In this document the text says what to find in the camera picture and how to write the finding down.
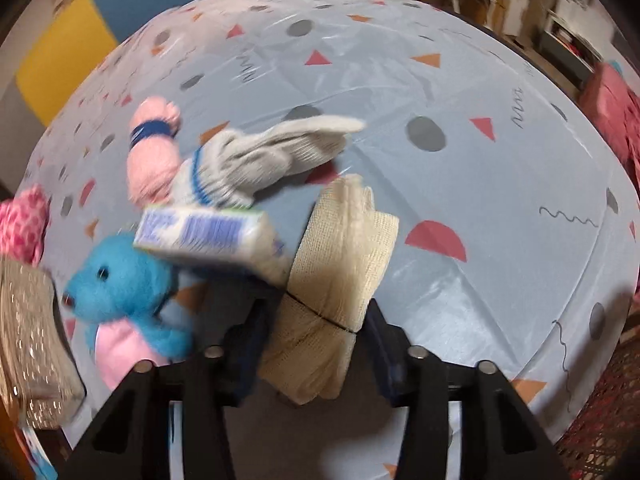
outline patterned tablecloth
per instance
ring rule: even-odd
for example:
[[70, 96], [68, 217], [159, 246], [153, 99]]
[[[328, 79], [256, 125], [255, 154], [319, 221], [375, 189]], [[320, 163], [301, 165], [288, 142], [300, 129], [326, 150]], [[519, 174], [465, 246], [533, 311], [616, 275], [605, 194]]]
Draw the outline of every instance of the patterned tablecloth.
[[[462, 20], [406, 0], [196, 0], [168, 10], [87, 78], [31, 157], [23, 186], [52, 195], [42, 265], [58, 290], [96, 242], [140, 217], [127, 201], [127, 123], [152, 94], [180, 106], [185, 157], [227, 124], [254, 133], [312, 114], [366, 120], [333, 163], [257, 207], [294, 252], [322, 185], [361, 174], [376, 208], [400, 218], [376, 292], [388, 320], [444, 360], [495, 361], [548, 435], [562, 435], [620, 334], [640, 212], [615, 156], [542, 73]], [[202, 293], [183, 275], [165, 316], [189, 322]], [[251, 296], [241, 278], [216, 280], [206, 323], [222, 332]], [[65, 428], [75, 444], [108, 391], [81, 327], [63, 317], [88, 391]], [[392, 474], [406, 415], [377, 396], [361, 354], [337, 400], [293, 409], [260, 384], [228, 410], [239, 479]], [[453, 478], [455, 406], [450, 419]]]

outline beige cloth bundle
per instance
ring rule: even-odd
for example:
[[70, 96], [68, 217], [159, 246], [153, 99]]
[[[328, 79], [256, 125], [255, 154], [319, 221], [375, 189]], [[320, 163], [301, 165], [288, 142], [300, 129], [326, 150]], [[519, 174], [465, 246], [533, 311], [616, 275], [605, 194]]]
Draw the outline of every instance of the beige cloth bundle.
[[340, 394], [397, 236], [398, 218], [375, 211], [361, 176], [329, 184], [296, 253], [260, 377], [298, 404]]

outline metal screw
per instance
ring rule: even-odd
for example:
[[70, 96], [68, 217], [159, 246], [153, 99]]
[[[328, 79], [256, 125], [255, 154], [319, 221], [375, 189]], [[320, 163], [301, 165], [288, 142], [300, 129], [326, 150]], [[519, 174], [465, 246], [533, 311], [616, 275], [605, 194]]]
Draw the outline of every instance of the metal screw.
[[224, 354], [225, 349], [218, 345], [212, 345], [204, 351], [204, 357], [207, 359], [220, 359]]
[[478, 364], [478, 369], [487, 375], [495, 374], [498, 371], [498, 367], [494, 365], [491, 361], [480, 361]]
[[154, 364], [152, 361], [150, 361], [149, 359], [142, 359], [142, 361], [138, 361], [133, 366], [133, 369], [139, 374], [146, 374], [147, 372], [150, 372], [153, 367]]
[[424, 359], [429, 355], [429, 351], [424, 346], [420, 345], [409, 346], [407, 353], [415, 359]]

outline toy nose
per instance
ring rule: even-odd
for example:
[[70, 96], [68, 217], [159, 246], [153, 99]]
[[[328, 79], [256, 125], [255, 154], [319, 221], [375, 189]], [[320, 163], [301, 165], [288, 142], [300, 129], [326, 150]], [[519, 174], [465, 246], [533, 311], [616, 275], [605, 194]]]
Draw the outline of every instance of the toy nose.
[[69, 308], [73, 308], [74, 306], [76, 306], [76, 302], [74, 301], [74, 299], [67, 293], [62, 295], [62, 303], [64, 304], [64, 306]]

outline toy head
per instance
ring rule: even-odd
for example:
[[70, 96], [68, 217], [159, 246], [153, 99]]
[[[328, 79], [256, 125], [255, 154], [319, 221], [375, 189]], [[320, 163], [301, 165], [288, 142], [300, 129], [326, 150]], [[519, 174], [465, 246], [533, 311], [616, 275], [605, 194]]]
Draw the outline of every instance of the toy head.
[[89, 323], [152, 316], [172, 289], [172, 266], [133, 247], [133, 234], [105, 238], [66, 284], [62, 302]]

